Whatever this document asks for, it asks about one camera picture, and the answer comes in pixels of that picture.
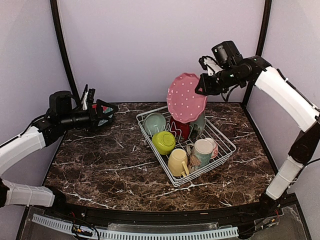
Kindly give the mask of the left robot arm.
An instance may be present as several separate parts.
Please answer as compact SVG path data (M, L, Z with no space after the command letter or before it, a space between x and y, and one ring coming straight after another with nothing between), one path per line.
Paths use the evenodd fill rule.
M30 154L55 143L72 129L97 129L113 121L118 106L100 99L95 100L95 89L85 88L76 107L70 91L57 91L49 96L49 108L36 117L17 136L0 146L0 172L3 174ZM0 180L0 205L50 207L60 218L67 218L70 206L65 196L53 187L18 184Z

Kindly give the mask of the pink polka dot plate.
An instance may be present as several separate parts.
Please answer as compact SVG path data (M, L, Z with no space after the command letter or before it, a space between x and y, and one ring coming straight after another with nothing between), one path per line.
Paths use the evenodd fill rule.
M204 112L207 97L197 94L199 78L194 73L182 73L171 83L167 91L167 107L174 120L183 124L196 121Z

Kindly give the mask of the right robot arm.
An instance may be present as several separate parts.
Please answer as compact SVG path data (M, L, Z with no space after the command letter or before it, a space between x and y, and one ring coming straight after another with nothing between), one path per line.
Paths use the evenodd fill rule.
M255 213L266 217L275 208L287 188L312 162L320 142L320 109L298 91L278 68L255 55L244 58L235 43L223 41L212 49L213 56L202 56L198 62L206 72L201 74L195 93L217 96L252 83L269 95L297 123L300 133L275 178L255 205Z

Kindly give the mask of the red and teal plate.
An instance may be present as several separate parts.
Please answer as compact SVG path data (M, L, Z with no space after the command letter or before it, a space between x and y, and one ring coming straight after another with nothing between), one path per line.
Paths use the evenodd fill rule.
M93 106L92 106L95 110L97 109L97 104L94 104ZM103 108L103 113L104 114L107 114L107 113L109 113L109 112L111 112L113 109L111 108L111 107L107 107L107 106L102 106L102 108ZM112 117L113 117L113 115L111 114L110 116L108 116L108 118L111 120L112 119ZM99 123L98 123L98 127L99 126L102 126L102 125L104 125L104 124L106 124L106 123L108 123L109 122L109 120L108 119L102 119L102 120L100 120L99 121Z

